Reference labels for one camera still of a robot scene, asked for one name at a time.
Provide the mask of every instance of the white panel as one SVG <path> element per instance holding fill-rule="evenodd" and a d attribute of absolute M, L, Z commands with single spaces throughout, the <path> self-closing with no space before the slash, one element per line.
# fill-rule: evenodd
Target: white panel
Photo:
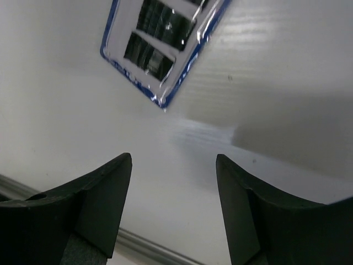
<path fill-rule="evenodd" d="M 99 55 L 111 1 L 0 2 L 0 173 L 45 190 L 122 152 L 122 227 L 230 264 L 215 159 L 353 194 L 353 2 L 234 0 L 167 113 Z"/>

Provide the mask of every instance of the black plastic piece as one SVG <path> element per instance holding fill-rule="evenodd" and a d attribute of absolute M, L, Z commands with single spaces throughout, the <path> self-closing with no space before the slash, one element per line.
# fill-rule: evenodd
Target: black plastic piece
<path fill-rule="evenodd" d="M 353 198 L 330 205 L 285 193 L 249 174 L 225 155 L 217 157 L 217 180 L 231 258 L 237 204 L 247 201 L 269 265 L 353 264 Z"/>
<path fill-rule="evenodd" d="M 130 182 L 131 156 L 26 201 L 0 203 L 2 264 L 79 264 L 111 258 Z"/>
<path fill-rule="evenodd" d="M 143 1 L 137 29 L 184 51 L 195 23 L 158 0 Z"/>
<path fill-rule="evenodd" d="M 125 51 L 125 59 L 163 81 L 173 66 L 173 61 L 163 55 L 136 33 L 132 33 Z"/>

